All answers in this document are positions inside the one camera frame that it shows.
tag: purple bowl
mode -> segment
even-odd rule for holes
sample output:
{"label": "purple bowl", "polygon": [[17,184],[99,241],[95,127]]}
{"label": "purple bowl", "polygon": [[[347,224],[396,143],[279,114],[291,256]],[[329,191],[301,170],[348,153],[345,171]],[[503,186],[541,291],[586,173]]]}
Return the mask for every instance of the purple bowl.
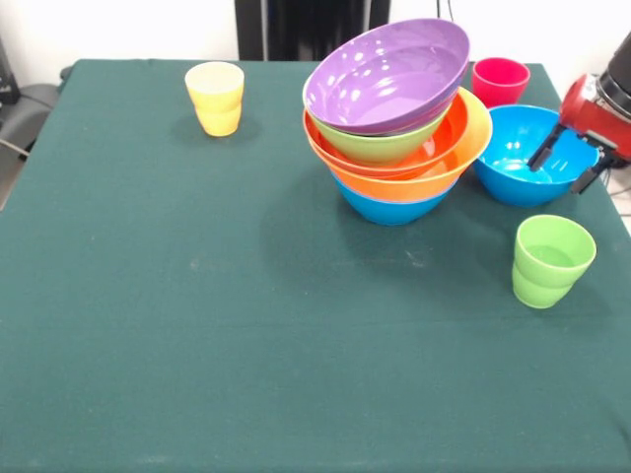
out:
{"label": "purple bowl", "polygon": [[305,82],[303,101],[311,115],[344,132],[397,132],[418,124],[457,90],[468,54],[468,37],[452,22],[384,25],[320,62]]}

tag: white wall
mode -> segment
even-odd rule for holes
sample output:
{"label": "white wall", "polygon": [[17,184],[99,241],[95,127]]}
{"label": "white wall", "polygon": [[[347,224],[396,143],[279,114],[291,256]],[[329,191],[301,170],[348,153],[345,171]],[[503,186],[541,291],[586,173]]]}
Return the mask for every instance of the white wall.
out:
{"label": "white wall", "polygon": [[[447,0],[441,5],[448,18]],[[452,0],[452,10],[471,39],[471,59],[541,62],[560,95],[581,74],[602,72],[631,32],[631,0]],[[435,0],[391,1],[391,22],[428,16],[436,16]]]}
{"label": "white wall", "polygon": [[239,57],[234,0],[0,0],[0,36],[21,86],[81,57]]}
{"label": "white wall", "polygon": [[[455,20],[471,38],[472,59],[543,62],[561,94],[580,74],[600,72],[631,30],[631,0],[580,5],[452,0]],[[391,1],[391,21],[434,16],[435,0]],[[563,42],[555,43],[554,34]],[[21,85],[56,83],[60,69],[80,57],[239,56],[234,0],[0,0],[0,35]]]}

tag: yellow cup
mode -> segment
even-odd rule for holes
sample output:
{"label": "yellow cup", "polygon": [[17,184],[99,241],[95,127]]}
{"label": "yellow cup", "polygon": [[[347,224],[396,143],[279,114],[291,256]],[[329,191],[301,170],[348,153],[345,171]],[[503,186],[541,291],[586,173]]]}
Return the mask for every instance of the yellow cup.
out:
{"label": "yellow cup", "polygon": [[229,62],[204,62],[184,76],[195,114],[206,133],[228,136],[237,131],[244,97],[244,71]]}

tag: floor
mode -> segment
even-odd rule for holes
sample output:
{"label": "floor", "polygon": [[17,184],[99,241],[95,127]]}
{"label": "floor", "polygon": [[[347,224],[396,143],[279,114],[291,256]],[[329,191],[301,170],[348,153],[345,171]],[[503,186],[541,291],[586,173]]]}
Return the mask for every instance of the floor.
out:
{"label": "floor", "polygon": [[611,200],[631,234],[631,167],[614,170],[607,185]]}

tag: blue bowl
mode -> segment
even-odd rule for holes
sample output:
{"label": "blue bowl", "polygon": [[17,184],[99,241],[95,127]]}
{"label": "blue bowl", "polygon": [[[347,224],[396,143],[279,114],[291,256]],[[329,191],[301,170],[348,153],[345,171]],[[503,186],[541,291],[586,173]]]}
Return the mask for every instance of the blue bowl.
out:
{"label": "blue bowl", "polygon": [[424,216],[441,203],[457,182],[454,182],[450,188],[442,194],[434,196],[431,199],[417,202],[387,202],[384,200],[375,200],[360,194],[346,186],[335,174],[333,177],[346,201],[361,214],[362,217],[374,224],[387,226],[409,224]]}
{"label": "blue bowl", "polygon": [[598,159],[595,148],[566,130],[547,162],[533,172],[528,160],[552,131],[559,114],[528,105],[498,106],[490,111],[493,136],[473,167],[486,190],[500,202],[534,207],[554,200]]}

